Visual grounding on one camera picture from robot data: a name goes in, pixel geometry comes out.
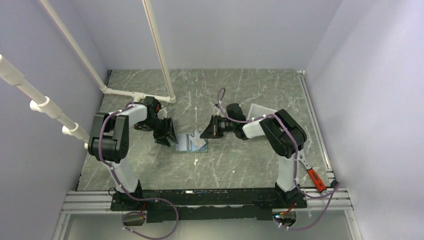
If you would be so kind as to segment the silver vip credit card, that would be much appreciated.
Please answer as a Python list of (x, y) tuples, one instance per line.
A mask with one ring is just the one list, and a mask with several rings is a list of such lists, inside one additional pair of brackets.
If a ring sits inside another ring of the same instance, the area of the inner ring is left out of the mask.
[(177, 152), (191, 152), (194, 150), (193, 144), (190, 141), (189, 133), (179, 133), (176, 135), (177, 138), (177, 145), (176, 145), (176, 151)]

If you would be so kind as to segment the green card holder wallet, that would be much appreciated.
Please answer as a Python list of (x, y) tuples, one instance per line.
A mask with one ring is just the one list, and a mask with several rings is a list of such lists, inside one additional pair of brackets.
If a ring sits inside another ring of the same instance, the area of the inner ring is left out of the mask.
[(176, 153), (203, 153), (208, 151), (206, 139), (200, 138), (200, 133), (196, 130), (192, 133), (178, 133), (176, 135), (177, 144), (174, 147)]

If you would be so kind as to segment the clear plastic bin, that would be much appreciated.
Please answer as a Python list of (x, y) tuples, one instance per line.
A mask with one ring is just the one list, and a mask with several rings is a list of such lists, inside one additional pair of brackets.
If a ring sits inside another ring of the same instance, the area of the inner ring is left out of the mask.
[(276, 111), (276, 109), (252, 103), (246, 118), (248, 120), (254, 120), (264, 115), (274, 114)]

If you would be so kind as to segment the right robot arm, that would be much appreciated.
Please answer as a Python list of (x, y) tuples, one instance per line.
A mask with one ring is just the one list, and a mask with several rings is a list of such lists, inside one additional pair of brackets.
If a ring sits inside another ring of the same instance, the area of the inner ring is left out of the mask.
[(271, 148), (278, 156), (276, 203), (287, 208), (295, 201), (294, 189), (297, 188), (298, 174), (295, 161), (307, 140), (306, 132), (284, 109), (268, 113), (253, 119), (247, 119), (238, 103), (232, 103), (222, 108), (221, 103), (226, 89), (220, 88), (217, 94), (216, 107), (220, 113), (211, 116), (210, 122), (200, 134), (201, 139), (218, 139), (224, 133), (232, 132), (238, 139), (249, 140), (256, 137), (266, 137)]

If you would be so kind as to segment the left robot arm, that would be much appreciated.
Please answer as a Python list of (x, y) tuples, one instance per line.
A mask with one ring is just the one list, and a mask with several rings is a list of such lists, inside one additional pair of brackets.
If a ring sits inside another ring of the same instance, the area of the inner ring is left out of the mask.
[(159, 118), (161, 110), (162, 104), (148, 96), (115, 112), (98, 112), (93, 118), (88, 153), (107, 167), (117, 192), (126, 194), (123, 202), (131, 210), (143, 205), (144, 196), (141, 183), (126, 160), (130, 128), (152, 131), (154, 142), (159, 145), (170, 147), (178, 142), (172, 118)]

